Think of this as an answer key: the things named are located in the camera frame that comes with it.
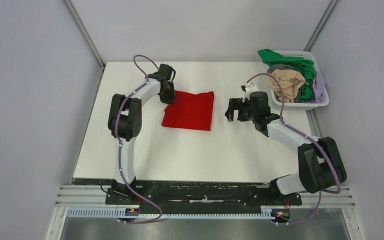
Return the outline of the red t shirt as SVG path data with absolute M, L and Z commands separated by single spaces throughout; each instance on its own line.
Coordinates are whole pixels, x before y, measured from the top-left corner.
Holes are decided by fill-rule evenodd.
M 161 125 L 167 128 L 210 131 L 215 93 L 175 91 L 176 99 L 164 110 Z

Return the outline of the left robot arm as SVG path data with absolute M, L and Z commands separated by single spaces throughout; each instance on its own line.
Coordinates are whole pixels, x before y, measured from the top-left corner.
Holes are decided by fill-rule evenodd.
M 155 96 L 164 104 L 174 103 L 175 76 L 176 70 L 162 63 L 156 72 L 145 74 L 144 81 L 132 92 L 113 95 L 107 127 L 115 141 L 117 170 L 108 189 L 109 204 L 131 204 L 138 198 L 134 186 L 134 148 L 142 129 L 142 107 Z

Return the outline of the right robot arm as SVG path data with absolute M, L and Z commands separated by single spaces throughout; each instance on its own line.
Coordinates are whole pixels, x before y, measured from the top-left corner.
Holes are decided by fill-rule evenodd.
M 297 155 L 298 171 L 272 180 L 269 199 L 282 204 L 294 193 L 326 192 L 339 194 L 347 173 L 338 146 L 331 137 L 308 135 L 287 123 L 282 115 L 273 113 L 268 95 L 252 92 L 245 98 L 230 98 L 225 117 L 229 122 L 252 122 L 255 129 L 272 138 Z

